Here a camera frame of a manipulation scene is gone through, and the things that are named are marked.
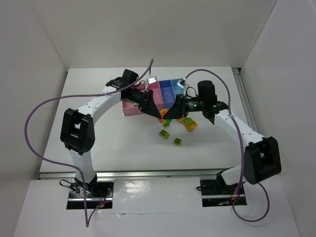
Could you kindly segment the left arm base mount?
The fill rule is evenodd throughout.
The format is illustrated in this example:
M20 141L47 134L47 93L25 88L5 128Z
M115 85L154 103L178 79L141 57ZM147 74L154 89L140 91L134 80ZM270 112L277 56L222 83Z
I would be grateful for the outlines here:
M83 188L78 186L74 180L68 181L61 179L59 185L68 188L67 210L84 209ZM114 182L99 182L96 189L86 191L87 209L94 209L97 205L101 205L100 209L113 208L113 189Z

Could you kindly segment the yellow round flower lego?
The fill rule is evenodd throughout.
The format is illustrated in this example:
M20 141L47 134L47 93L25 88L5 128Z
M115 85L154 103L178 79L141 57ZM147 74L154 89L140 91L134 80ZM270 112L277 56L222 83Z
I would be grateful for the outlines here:
M168 109L162 109L162 110L160 110L160 118L158 119L158 121L160 122L160 123L163 123L166 119L164 119L163 117L164 117L164 115L166 114L168 112Z

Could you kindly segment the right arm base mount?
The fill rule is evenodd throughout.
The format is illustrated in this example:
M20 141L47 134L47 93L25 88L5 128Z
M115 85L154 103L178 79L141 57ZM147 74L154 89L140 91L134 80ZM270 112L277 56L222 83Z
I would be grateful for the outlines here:
M201 179L196 190L201 193L202 207L232 206L235 201L236 205L247 205L243 188L234 195L236 187L237 184L227 185L218 172L215 178Z

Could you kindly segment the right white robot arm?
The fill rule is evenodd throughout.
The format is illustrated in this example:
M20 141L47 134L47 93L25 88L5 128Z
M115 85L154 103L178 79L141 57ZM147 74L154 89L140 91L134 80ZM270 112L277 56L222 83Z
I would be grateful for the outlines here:
M242 145L243 165L221 172L223 182L230 186L239 182L255 185L281 173L278 142L274 137L257 133L220 102L215 86L209 80L197 84L198 96L186 98L177 95L173 106L163 115L164 119L185 118L190 112L202 112L213 125L223 129Z

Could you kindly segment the lime square lego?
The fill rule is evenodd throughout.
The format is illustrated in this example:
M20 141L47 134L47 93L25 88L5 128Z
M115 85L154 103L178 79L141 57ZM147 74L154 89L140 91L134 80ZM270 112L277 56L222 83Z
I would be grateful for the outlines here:
M174 144L175 146L181 146L182 140L181 140L180 138L175 138L173 144Z

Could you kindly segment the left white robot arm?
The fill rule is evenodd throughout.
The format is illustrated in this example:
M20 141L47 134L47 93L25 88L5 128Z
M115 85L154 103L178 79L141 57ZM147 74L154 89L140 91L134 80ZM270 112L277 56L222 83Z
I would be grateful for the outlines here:
M91 149L95 143L94 126L98 119L112 106L122 100L138 105L138 109L147 115L160 118L154 101L154 91L133 86L138 74L124 70L121 77L106 83L101 96L96 96L78 109L64 112L60 140L69 150L74 166L79 168L75 174L75 183L88 190L96 187L97 175L92 165Z

